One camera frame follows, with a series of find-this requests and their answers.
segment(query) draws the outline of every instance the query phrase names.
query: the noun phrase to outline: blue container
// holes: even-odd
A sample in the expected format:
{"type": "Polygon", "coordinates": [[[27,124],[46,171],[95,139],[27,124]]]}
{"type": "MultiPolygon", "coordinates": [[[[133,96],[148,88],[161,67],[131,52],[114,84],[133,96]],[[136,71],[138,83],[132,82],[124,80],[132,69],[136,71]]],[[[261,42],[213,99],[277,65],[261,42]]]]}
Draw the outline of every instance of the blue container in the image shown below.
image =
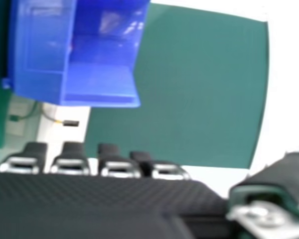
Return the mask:
{"type": "Polygon", "coordinates": [[[64,106],[137,107],[133,69],[149,0],[12,0],[8,78],[64,106]]]}

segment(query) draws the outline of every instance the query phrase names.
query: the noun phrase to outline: blue storage bin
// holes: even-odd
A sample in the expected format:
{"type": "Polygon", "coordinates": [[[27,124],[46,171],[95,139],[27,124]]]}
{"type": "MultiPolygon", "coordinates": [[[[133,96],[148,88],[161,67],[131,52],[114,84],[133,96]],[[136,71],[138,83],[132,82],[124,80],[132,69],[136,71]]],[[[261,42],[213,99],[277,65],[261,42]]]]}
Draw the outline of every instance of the blue storage bin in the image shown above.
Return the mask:
{"type": "Polygon", "coordinates": [[[137,107],[133,69],[149,0],[12,0],[8,78],[20,96],[137,107]]]}

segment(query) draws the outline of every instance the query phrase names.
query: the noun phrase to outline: blue plastic bin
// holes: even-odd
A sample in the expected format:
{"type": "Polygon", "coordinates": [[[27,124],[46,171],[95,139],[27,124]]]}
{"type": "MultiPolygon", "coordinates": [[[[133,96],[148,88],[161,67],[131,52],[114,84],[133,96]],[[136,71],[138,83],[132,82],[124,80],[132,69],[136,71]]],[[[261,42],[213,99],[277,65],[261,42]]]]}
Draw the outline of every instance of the blue plastic bin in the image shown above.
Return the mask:
{"type": "Polygon", "coordinates": [[[137,107],[133,69],[149,0],[12,0],[8,78],[20,96],[137,107]]]}

